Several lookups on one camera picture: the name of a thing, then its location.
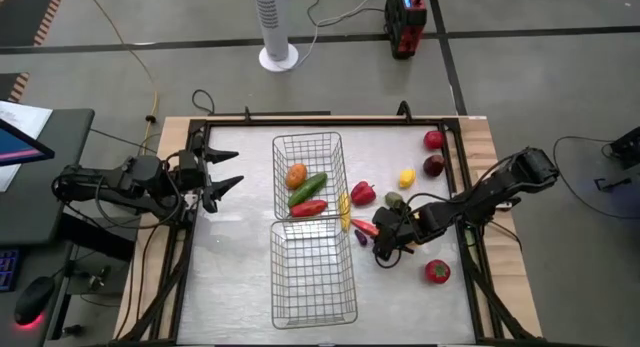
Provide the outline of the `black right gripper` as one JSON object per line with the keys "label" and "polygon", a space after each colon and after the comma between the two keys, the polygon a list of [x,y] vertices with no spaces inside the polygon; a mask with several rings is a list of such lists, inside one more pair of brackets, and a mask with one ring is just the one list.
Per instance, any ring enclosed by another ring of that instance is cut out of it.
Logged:
{"label": "black right gripper", "polygon": [[413,213],[404,215],[400,210],[380,207],[376,210],[372,222],[379,233],[374,237],[373,253],[375,260],[385,261],[392,253],[399,249],[399,245],[415,243],[422,245],[426,242],[425,225],[420,219],[414,219]]}

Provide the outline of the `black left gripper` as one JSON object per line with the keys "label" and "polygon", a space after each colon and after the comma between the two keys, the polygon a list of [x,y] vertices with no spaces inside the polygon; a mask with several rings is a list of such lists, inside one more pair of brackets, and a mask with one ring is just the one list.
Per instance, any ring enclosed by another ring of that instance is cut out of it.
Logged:
{"label": "black left gripper", "polygon": [[[239,155],[235,151],[216,150],[204,146],[201,158],[212,164],[217,164]],[[218,182],[212,182],[206,164],[194,152],[179,150],[167,157],[169,175],[180,192],[199,191],[202,206],[208,213],[218,211],[217,201],[241,182],[244,177],[236,176]]]}

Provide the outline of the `red tomato with green calyx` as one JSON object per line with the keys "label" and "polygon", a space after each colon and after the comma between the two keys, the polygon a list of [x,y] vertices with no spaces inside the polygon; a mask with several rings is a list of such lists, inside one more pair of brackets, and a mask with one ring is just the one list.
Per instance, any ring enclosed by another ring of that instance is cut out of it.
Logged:
{"label": "red tomato with green calyx", "polygon": [[425,277],[431,283],[444,284],[449,280],[450,275],[449,265],[442,260],[431,260],[425,266]]}

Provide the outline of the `red bell pepper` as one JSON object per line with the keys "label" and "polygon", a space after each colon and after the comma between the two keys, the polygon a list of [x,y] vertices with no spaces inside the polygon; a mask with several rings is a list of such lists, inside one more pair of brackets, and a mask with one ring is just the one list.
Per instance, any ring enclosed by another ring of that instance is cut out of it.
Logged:
{"label": "red bell pepper", "polygon": [[376,192],[373,189],[373,185],[370,185],[367,181],[361,181],[352,189],[350,197],[355,206],[365,206],[376,199]]}

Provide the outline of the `small orange pumpkin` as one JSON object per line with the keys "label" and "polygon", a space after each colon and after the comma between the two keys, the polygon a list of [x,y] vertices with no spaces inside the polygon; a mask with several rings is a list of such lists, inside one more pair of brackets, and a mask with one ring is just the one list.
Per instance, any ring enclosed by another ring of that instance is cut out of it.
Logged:
{"label": "small orange pumpkin", "polygon": [[307,179],[307,167],[302,163],[292,165],[285,177],[285,185],[290,190],[296,190]]}

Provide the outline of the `green cucumber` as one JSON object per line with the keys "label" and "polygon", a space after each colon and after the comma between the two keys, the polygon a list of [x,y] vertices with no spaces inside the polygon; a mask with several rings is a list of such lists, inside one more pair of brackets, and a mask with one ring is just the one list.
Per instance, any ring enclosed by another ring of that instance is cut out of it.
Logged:
{"label": "green cucumber", "polygon": [[289,207],[294,207],[305,202],[325,186],[327,178],[327,173],[321,172],[307,179],[289,197],[287,205]]}

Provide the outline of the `yellow corn cob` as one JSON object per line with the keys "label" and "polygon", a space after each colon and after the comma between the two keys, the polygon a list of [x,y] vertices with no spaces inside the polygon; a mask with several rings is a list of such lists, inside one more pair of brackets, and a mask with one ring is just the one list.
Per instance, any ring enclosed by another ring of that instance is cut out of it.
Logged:
{"label": "yellow corn cob", "polygon": [[341,220],[341,229],[348,233],[351,225],[351,205],[348,193],[342,193],[339,197],[339,212]]}

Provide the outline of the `white work surface sheet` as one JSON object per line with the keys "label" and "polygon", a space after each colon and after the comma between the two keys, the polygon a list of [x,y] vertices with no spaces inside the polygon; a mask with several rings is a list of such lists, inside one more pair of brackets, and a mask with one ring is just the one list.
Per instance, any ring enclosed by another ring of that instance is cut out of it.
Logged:
{"label": "white work surface sheet", "polygon": [[[377,262],[370,246],[351,243],[358,317],[351,324],[277,329],[271,315],[270,228],[274,214],[272,141],[281,135],[336,132],[342,138],[348,194],[358,182],[372,184],[378,196],[395,190],[400,173],[419,170],[426,159],[425,128],[381,127],[214,127],[209,143],[238,152],[209,172],[221,180],[244,179],[221,199],[216,213],[200,211],[178,341],[182,345],[234,344],[467,344],[474,341],[468,291],[457,233],[449,228],[414,253],[395,253]],[[428,262],[439,259],[449,280],[425,277]]]}

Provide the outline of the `white tower fan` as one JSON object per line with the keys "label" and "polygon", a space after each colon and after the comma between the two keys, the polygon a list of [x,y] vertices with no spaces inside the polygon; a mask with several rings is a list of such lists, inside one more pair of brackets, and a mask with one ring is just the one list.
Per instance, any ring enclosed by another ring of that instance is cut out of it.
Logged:
{"label": "white tower fan", "polygon": [[289,43],[282,0],[255,0],[263,48],[260,65],[270,72],[286,72],[298,62],[298,50]]}

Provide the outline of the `dark grey desk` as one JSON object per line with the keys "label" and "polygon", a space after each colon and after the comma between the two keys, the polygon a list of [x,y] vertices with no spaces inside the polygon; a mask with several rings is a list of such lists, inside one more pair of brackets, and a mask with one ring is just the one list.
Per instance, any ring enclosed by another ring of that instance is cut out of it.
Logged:
{"label": "dark grey desk", "polygon": [[92,109],[52,112],[38,141],[55,152],[52,159],[22,165],[7,191],[0,193],[0,246],[46,244],[54,239],[63,203],[51,183],[64,167],[80,161]]}

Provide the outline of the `black tablet screen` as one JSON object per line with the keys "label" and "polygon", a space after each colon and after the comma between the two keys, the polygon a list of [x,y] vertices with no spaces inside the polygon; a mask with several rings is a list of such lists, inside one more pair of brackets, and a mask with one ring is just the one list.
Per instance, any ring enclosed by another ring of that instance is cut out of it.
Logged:
{"label": "black tablet screen", "polygon": [[0,167],[54,157],[53,150],[0,118]]}

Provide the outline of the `white paper sheet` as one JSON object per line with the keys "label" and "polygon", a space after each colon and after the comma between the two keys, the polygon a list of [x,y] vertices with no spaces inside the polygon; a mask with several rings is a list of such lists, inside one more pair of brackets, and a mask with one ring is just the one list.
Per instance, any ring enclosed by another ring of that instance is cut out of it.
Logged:
{"label": "white paper sheet", "polygon": [[[50,109],[0,101],[0,118],[36,140],[51,114],[52,111]],[[0,167],[0,193],[8,190],[21,165]]]}

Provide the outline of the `black computer mouse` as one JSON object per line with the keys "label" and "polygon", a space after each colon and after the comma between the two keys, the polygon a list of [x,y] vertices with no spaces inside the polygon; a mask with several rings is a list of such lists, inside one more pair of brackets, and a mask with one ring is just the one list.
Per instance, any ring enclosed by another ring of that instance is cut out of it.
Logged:
{"label": "black computer mouse", "polygon": [[35,322],[43,313],[55,288],[53,277],[33,280],[19,296],[14,308],[14,320],[19,326]]}

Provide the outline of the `red and black device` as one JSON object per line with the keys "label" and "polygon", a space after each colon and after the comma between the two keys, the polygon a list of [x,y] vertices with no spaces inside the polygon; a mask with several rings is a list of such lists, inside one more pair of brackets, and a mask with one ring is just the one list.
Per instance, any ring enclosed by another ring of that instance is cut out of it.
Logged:
{"label": "red and black device", "polygon": [[406,60],[415,55],[427,22],[425,0],[386,0],[384,31],[392,57]]}

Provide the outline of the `purple-lit keyboard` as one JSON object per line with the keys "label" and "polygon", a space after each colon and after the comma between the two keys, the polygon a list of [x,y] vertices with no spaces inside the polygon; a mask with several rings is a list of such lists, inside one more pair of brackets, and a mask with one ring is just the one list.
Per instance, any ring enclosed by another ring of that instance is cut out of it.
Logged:
{"label": "purple-lit keyboard", "polygon": [[21,250],[0,249],[0,293],[11,292],[19,274]]}

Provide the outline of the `black hazard-striped floor mat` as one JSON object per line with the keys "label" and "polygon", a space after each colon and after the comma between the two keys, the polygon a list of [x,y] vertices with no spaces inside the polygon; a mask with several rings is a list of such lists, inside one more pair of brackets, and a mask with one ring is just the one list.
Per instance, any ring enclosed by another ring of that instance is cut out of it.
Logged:
{"label": "black hazard-striped floor mat", "polygon": [[0,0],[0,54],[42,46],[63,0]]}

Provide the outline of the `black box on floor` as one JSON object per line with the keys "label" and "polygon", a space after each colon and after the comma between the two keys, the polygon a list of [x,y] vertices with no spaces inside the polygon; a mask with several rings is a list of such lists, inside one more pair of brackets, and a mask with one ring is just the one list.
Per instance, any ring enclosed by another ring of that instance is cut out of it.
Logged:
{"label": "black box on floor", "polygon": [[611,156],[623,169],[640,164],[640,126],[610,144]]}

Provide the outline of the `black metal table frame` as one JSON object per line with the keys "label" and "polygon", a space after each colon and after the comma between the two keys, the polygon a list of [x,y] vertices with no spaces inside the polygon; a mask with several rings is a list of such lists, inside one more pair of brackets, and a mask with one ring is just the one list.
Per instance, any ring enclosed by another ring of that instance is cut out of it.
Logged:
{"label": "black metal table frame", "polygon": [[[492,138],[488,120],[484,116],[330,116],[320,113],[312,115],[269,115],[258,117],[212,116],[212,117],[168,117],[159,137],[158,155],[161,158],[184,148],[191,134],[206,124],[221,127],[292,127],[304,128],[366,126],[387,128],[424,127],[438,124],[444,128],[447,141],[445,152],[452,163],[450,183],[455,189],[468,187],[478,180],[481,173],[496,162],[498,154]],[[542,334],[536,307],[527,277],[522,253],[516,247],[516,229],[508,211],[496,215],[493,231],[486,233],[484,242],[471,250],[471,255],[482,269],[488,283],[501,297],[505,307],[524,329],[535,336]],[[156,234],[141,232],[134,255],[136,262],[127,279],[125,295],[130,302],[140,302],[148,307],[161,290],[169,274],[178,263],[183,250],[185,234],[166,226]]]}

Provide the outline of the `black floor bracket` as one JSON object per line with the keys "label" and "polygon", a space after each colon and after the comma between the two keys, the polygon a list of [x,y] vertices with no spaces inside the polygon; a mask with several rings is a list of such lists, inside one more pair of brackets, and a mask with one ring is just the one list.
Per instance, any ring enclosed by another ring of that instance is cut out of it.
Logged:
{"label": "black floor bracket", "polygon": [[596,188],[602,192],[609,192],[618,186],[630,184],[632,179],[630,177],[620,178],[597,178],[594,180]]}

